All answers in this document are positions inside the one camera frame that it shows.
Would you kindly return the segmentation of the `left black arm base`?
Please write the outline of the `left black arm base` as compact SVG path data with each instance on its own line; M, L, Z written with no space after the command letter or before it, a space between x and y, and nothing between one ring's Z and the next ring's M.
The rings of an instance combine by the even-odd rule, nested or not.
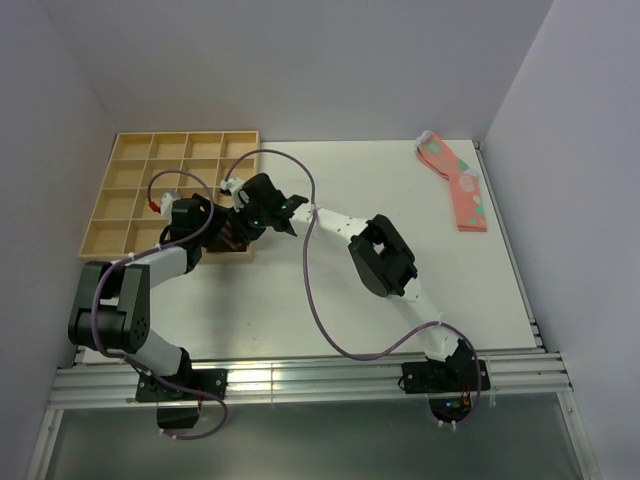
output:
M181 431L193 428L202 411L205 400L211 396L223 400L227 387L226 369L196 369L184 384L177 379L141 374L135 394L135 402L156 405L156 422L159 428Z

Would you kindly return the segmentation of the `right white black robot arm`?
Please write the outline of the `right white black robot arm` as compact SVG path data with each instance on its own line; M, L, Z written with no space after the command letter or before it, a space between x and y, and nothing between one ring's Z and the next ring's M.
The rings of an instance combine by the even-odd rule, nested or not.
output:
M316 204L315 189L309 199L300 195L287 198L264 173L246 181L228 175L221 181L220 189L231 197L235 214L248 216L251 232L271 228L293 235L296 224L307 227L302 247L307 302L321 335L340 355L355 361L378 360L413 336L421 335L425 357L435 363L433 378L438 386L446 390L457 388L466 379L469 367L475 370L478 379L482 378L477 351L468 337L447 323L436 309L421 285L414 253L386 216L378 214L363 219L320 207ZM403 304L409 316L422 322L381 352L356 354L343 349L322 323L313 298L309 250L316 227L345 243L358 277L370 293Z

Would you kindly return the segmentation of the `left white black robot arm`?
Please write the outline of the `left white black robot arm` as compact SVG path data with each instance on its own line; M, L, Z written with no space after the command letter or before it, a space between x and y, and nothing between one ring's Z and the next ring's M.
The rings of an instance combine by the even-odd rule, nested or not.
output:
M164 200L170 222L156 244L117 261L89 261L81 271L68 338L78 347L124 360L159 376L159 388L183 399L195 386L188 352L151 328L151 290L185 275L203 251L232 235L230 210L199 194Z

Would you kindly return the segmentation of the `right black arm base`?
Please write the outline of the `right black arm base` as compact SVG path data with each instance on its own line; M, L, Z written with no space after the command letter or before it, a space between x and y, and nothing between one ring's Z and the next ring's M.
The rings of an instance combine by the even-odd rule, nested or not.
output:
M407 395L425 395L438 424L458 427L474 411L478 396L491 388L486 364L483 360L479 364L477 375L474 361L460 373L434 361L405 362L397 384Z

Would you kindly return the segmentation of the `beige red purple striped sock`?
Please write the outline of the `beige red purple striped sock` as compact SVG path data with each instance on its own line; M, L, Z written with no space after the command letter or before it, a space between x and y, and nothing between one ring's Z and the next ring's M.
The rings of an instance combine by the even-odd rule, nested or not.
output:
M234 237L232 226L226 223L220 230L219 250L222 252L245 252L248 245Z

